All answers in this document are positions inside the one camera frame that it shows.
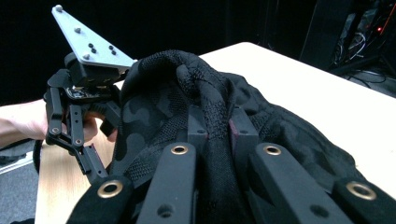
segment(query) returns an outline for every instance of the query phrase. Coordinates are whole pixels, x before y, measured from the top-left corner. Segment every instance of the bolt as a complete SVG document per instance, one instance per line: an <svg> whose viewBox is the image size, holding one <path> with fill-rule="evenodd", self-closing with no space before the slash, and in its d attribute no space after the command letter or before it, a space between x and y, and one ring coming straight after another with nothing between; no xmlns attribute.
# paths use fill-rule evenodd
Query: bolt
<svg viewBox="0 0 396 224"><path fill-rule="evenodd" d="M75 32L78 33L78 34L81 33L81 28L75 27Z"/></svg>
<svg viewBox="0 0 396 224"><path fill-rule="evenodd" d="M64 8L61 5L57 5L55 9L57 12L62 12L64 10Z"/></svg>
<svg viewBox="0 0 396 224"><path fill-rule="evenodd" d="M53 129L52 129L52 132L53 132L53 133L57 133L57 132L59 132L59 129L58 129L58 128L53 128Z"/></svg>

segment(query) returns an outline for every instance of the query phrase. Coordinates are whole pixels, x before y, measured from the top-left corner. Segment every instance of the camouflage fabric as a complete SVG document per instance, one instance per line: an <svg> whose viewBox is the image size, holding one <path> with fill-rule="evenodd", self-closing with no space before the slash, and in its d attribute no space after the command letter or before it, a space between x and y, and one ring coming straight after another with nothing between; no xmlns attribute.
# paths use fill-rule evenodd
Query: camouflage fabric
<svg viewBox="0 0 396 224"><path fill-rule="evenodd" d="M202 109L208 144L200 155L197 223L254 222L230 152L228 120L236 105L246 111L261 141L287 148L323 188L331 190L340 177L363 178L353 158L314 126L268 103L243 77L218 72L187 52L159 52L134 64L120 100L122 121L110 174L128 177L136 188L152 178L163 148L187 129L189 105Z"/></svg>

